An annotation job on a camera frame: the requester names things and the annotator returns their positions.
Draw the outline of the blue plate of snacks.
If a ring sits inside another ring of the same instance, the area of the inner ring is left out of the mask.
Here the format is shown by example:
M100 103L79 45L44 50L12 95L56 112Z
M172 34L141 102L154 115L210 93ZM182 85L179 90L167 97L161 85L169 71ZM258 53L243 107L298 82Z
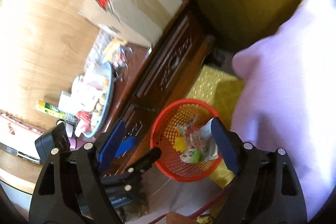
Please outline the blue plate of snacks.
M71 88L71 110L77 120L77 138L92 138L101 130L113 91L114 75L110 62L88 69L84 75L75 78Z

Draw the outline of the red mesh trash basket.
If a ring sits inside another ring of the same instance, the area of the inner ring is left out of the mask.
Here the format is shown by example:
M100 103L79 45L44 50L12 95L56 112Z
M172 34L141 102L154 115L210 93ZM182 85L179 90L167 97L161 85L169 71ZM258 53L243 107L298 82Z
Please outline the red mesh trash basket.
M218 112L203 101L177 100L164 108L151 129L150 147L160 148L158 169L178 182L196 182L208 177L221 163L221 156L208 159L209 145L200 139L201 127Z

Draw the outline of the green snack wrapper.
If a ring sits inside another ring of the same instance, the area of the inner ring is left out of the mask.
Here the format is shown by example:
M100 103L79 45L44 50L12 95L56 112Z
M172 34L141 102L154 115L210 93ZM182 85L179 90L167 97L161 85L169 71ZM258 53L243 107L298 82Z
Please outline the green snack wrapper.
M196 148L189 148L184 151L182 155L180 155L180 159L182 162L187 164L199 163L203 158L203 153L201 150Z

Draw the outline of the dark wooden nightstand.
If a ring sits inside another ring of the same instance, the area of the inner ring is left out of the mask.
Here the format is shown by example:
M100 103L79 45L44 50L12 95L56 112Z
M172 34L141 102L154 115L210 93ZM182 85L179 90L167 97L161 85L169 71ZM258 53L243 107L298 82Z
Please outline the dark wooden nightstand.
M156 46L128 44L133 51L128 73L114 85L112 106L102 130L111 130L121 119L126 123L125 136L135 136L138 144L112 162L107 176L121 173L149 149L151 127L158 114L185 98L214 42L200 14L189 0L183 0Z

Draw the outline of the yellow floor mat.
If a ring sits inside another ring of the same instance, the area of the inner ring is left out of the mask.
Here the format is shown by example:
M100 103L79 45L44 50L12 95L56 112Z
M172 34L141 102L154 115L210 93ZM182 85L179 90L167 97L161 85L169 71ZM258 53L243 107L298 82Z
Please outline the yellow floor mat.
M243 89L243 80L204 65L186 97L212 106L219 113L225 127L229 129L235 106Z

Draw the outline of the pink clear snack packet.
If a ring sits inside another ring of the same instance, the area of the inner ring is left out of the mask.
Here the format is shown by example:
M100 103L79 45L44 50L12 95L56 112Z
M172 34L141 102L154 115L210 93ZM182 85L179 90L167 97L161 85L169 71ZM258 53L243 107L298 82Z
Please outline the pink clear snack packet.
M177 125L175 131L177 136L185 138L186 149L196 148L204 151L205 141L201 137L201 128L198 126L197 120L198 117L195 116L183 125Z

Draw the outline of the purple printed blanket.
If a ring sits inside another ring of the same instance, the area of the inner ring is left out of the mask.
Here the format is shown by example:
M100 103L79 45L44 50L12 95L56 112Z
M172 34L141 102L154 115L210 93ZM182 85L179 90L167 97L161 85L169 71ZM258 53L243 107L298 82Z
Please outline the purple printed blanket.
M312 219L335 188L335 0L302 0L232 66L244 89L231 130L259 149L287 151Z

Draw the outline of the green yellow tube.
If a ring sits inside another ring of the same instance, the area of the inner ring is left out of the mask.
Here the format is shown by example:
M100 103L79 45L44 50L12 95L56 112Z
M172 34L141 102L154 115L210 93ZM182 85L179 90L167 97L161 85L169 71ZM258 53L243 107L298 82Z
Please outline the green yellow tube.
M58 118L64 121L67 121L68 123L75 123L76 117L72 114L68 114L66 112L63 112L59 110L56 106L47 103L45 101L38 100L36 102L35 108L42 113L48 114L54 118Z

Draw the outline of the yellow paper ball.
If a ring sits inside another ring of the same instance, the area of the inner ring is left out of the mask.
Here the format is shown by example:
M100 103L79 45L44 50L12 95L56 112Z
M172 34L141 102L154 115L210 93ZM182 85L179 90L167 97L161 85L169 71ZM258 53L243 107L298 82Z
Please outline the yellow paper ball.
M182 136L176 136L174 139L173 148L177 152L184 153L184 151L186 150L185 138Z

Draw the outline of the teal cosmetic tube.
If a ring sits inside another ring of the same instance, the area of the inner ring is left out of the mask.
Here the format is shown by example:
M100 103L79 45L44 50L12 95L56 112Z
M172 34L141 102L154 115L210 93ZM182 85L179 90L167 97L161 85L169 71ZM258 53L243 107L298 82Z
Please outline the teal cosmetic tube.
M215 160L219 158L219 151L215 139L212 136L211 124L213 119L209 120L201 127L201 137L205 141L202 162Z

